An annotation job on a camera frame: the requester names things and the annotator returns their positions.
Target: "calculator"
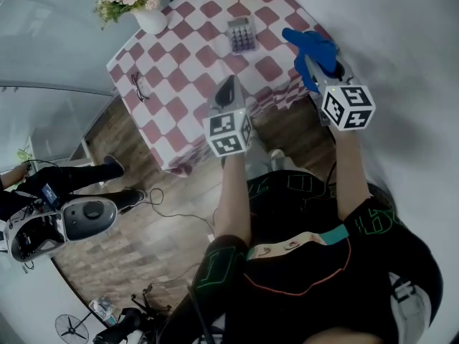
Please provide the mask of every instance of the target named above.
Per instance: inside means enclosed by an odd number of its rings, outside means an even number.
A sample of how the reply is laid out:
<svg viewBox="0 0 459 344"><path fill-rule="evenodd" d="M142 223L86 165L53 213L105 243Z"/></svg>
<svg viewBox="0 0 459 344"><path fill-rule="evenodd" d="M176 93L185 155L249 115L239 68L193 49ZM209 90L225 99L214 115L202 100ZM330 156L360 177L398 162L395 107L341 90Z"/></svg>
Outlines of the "calculator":
<svg viewBox="0 0 459 344"><path fill-rule="evenodd" d="M229 21L227 36L233 54L242 54L256 49L255 30L248 16Z"/></svg>

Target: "eyeglasses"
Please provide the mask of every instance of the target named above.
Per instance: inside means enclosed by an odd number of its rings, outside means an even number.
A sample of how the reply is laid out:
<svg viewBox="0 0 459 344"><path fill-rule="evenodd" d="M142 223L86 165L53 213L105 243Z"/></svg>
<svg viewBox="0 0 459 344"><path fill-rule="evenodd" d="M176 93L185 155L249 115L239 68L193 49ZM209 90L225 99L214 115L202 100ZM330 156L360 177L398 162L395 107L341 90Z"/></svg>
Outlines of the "eyeglasses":
<svg viewBox="0 0 459 344"><path fill-rule="evenodd" d="M135 74L132 74L131 75L131 82L132 84L134 84L137 88L136 90L136 93L137 93L137 97L138 99L143 102L144 100L147 100L149 99L150 97L146 96L146 95L143 95L140 88L138 87L138 76L140 75L139 72L135 73Z"/></svg>

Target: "white vase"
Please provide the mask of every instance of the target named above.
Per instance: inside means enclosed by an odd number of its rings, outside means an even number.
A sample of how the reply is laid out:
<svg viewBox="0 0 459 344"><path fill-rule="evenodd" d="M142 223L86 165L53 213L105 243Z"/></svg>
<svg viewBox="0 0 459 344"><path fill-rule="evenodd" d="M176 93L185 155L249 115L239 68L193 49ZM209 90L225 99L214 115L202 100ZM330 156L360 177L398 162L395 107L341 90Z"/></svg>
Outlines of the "white vase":
<svg viewBox="0 0 459 344"><path fill-rule="evenodd" d="M158 9L134 9L132 15L137 19L138 25L149 34L161 33L167 27L166 16Z"/></svg>

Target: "black shoe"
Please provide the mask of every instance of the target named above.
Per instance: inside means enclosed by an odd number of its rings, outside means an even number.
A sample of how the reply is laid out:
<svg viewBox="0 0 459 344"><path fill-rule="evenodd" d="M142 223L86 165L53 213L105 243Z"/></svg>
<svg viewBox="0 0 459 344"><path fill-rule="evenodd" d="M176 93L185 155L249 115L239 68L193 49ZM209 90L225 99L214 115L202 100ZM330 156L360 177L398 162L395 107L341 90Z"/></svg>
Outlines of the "black shoe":
<svg viewBox="0 0 459 344"><path fill-rule="evenodd" d="M115 156L112 156L111 154L108 154L104 157L103 159L104 164L111 165L115 164L121 168L121 172L124 174L125 169L124 166L121 164L121 162L115 158Z"/></svg>

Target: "table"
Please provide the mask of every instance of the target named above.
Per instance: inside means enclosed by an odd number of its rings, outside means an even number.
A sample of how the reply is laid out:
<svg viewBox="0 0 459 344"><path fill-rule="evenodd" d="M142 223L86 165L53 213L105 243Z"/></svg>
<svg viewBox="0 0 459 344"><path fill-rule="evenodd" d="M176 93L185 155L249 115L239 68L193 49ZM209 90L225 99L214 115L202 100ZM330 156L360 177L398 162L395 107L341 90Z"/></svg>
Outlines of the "table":
<svg viewBox="0 0 459 344"><path fill-rule="evenodd" d="M253 117L272 106L289 108L308 94L293 67L298 50L282 30L323 28L294 0L174 0L163 12L168 28L138 31L107 64L132 118L160 167L186 177L212 156L202 127L207 98L231 74L242 85ZM234 56L228 20L251 15L257 50ZM141 102L131 76L149 99Z"/></svg>

